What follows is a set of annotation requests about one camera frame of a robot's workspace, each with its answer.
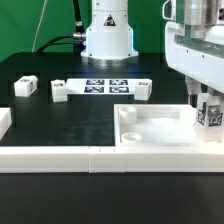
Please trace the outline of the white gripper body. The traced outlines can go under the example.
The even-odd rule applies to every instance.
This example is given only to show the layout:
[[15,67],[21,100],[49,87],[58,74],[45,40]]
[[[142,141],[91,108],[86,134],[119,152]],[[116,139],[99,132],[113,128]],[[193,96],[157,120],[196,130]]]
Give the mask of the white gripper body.
[[167,0],[162,16],[168,66],[224,93],[224,0]]

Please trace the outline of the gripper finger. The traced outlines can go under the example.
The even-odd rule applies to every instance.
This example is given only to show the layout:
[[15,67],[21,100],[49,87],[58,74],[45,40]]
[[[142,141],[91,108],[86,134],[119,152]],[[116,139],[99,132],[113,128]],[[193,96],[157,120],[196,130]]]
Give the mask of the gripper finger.
[[197,107],[198,95],[202,92],[201,83],[186,76],[185,84],[188,93],[188,103],[193,107]]

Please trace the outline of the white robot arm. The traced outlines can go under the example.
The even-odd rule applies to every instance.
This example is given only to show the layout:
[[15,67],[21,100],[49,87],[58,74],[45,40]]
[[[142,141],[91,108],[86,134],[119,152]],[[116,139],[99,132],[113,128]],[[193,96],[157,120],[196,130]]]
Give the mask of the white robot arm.
[[[127,8],[128,0],[92,0],[83,61],[107,66],[138,56]],[[224,0],[167,0],[162,17],[168,66],[185,76],[190,95],[206,85],[206,103],[224,104]]]

